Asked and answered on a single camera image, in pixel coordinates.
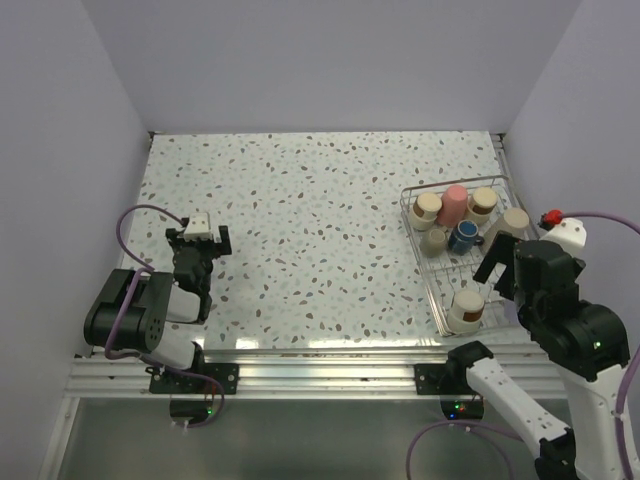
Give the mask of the beige plastic cup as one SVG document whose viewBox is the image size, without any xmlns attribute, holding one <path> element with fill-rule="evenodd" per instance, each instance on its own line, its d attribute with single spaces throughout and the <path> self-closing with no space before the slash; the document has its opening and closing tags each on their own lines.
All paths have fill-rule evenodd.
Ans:
<svg viewBox="0 0 640 480">
<path fill-rule="evenodd" d="M 530 218 L 525 210 L 517 207 L 506 209 L 502 215 L 489 227 L 484 235 L 482 251 L 486 254 L 491 248 L 499 232 L 506 232 L 522 239 L 530 224 Z"/>
</svg>

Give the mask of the dark blue ceramic mug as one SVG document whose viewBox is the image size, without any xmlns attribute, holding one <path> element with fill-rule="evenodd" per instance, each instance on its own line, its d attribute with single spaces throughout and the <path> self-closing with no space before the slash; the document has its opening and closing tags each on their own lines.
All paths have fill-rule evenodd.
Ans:
<svg viewBox="0 0 640 480">
<path fill-rule="evenodd" d="M 481 246 L 484 243 L 479 226 L 472 220 L 461 220 L 450 233 L 447 249 L 455 255 L 465 255 L 474 246 Z"/>
</svg>

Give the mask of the steel tumbler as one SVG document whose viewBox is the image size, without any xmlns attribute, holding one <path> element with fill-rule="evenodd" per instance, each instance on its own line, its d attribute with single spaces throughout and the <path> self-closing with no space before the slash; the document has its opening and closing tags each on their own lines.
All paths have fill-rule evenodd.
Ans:
<svg viewBox="0 0 640 480">
<path fill-rule="evenodd" d="M 449 331 L 454 334 L 468 334 L 480 328 L 485 300 L 476 291 L 464 289 L 456 292 L 446 315 Z"/>
<path fill-rule="evenodd" d="M 498 202 L 498 195 L 491 187 L 476 188 L 467 203 L 465 219 L 482 226 L 489 221 Z"/>
</svg>

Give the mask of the red plastic cup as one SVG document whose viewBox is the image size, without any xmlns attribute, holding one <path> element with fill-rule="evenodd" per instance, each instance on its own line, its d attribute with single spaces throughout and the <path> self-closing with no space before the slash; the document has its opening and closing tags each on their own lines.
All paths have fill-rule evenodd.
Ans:
<svg viewBox="0 0 640 480">
<path fill-rule="evenodd" d="M 436 217 L 440 226 L 455 227 L 465 215 L 468 203 L 468 191 L 459 184 L 451 185 L 441 195 L 441 209 Z"/>
</svg>

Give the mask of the grey ceramic mug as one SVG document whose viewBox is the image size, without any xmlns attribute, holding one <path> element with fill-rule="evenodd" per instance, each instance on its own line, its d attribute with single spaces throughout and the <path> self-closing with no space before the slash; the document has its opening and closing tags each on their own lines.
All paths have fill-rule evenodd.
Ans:
<svg viewBox="0 0 640 480">
<path fill-rule="evenodd" d="M 432 228 L 422 235 L 419 248 L 425 257 L 434 258 L 446 249 L 447 242 L 447 234 L 444 230 Z"/>
</svg>

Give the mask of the steel tumbler cork band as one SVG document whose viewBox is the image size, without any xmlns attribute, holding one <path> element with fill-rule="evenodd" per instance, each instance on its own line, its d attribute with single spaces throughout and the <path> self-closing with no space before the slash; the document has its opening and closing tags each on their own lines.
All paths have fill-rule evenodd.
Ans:
<svg viewBox="0 0 640 480">
<path fill-rule="evenodd" d="M 418 195 L 409 210 L 410 226 L 417 231 L 429 230 L 435 224 L 441 208 L 442 200 L 437 194 L 427 192 Z"/>
</svg>

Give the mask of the purple plastic cup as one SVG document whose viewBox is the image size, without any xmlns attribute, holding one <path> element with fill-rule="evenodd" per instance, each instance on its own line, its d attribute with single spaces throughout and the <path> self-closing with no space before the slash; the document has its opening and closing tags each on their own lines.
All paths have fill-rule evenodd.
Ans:
<svg viewBox="0 0 640 480">
<path fill-rule="evenodd" d="M 503 307 L 506 321 L 511 325 L 520 326 L 517 305 L 513 301 L 505 300 Z"/>
</svg>

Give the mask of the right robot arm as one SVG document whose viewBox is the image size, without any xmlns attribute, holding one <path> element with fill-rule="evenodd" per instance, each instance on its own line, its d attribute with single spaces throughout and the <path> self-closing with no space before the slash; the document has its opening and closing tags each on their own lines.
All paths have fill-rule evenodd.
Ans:
<svg viewBox="0 0 640 480">
<path fill-rule="evenodd" d="M 457 392 L 481 395 L 529 449 L 541 479 L 636 479 L 639 456 L 627 410 L 638 363 L 622 320 L 581 299 L 582 260 L 548 240 L 500 232 L 474 275 L 483 283 L 498 264 L 495 289 L 514 302 L 521 326 L 547 354 L 564 385 L 571 415 L 551 415 L 474 341 L 451 350 L 445 379 Z"/>
</svg>

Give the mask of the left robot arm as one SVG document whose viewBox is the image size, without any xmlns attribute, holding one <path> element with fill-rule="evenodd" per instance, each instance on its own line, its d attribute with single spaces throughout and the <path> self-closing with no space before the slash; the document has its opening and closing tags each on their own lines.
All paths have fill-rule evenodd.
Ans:
<svg viewBox="0 0 640 480">
<path fill-rule="evenodd" d="M 222 225 L 218 233 L 168 229 L 171 272 L 113 270 L 86 315 L 86 343 L 103 348 L 110 360 L 135 357 L 172 368 L 172 379 L 182 390 L 201 390 L 208 379 L 202 348 L 170 329 L 207 321 L 214 261 L 232 254 L 229 228 Z"/>
</svg>

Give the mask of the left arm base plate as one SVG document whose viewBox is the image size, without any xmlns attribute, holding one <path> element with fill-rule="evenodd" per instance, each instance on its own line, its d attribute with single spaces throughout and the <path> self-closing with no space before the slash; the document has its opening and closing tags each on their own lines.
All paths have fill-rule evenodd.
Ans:
<svg viewBox="0 0 640 480">
<path fill-rule="evenodd" d="M 145 372 L 151 376 L 149 392 L 152 394 L 189 395 L 213 392 L 211 383 L 203 379 L 161 372 L 159 368 L 151 366 L 146 367 Z M 206 363 L 200 375 L 211 377 L 220 384 L 220 387 L 216 388 L 217 393 L 223 389 L 226 394 L 235 395 L 240 367 L 233 363 Z"/>
</svg>

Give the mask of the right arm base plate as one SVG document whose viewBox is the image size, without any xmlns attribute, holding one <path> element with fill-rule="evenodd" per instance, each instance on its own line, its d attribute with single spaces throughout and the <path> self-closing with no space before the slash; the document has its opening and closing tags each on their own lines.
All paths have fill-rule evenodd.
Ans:
<svg viewBox="0 0 640 480">
<path fill-rule="evenodd" d="M 444 363 L 415 364 L 413 370 L 415 390 L 419 396 L 475 394 L 468 385 L 454 379 Z"/>
</svg>

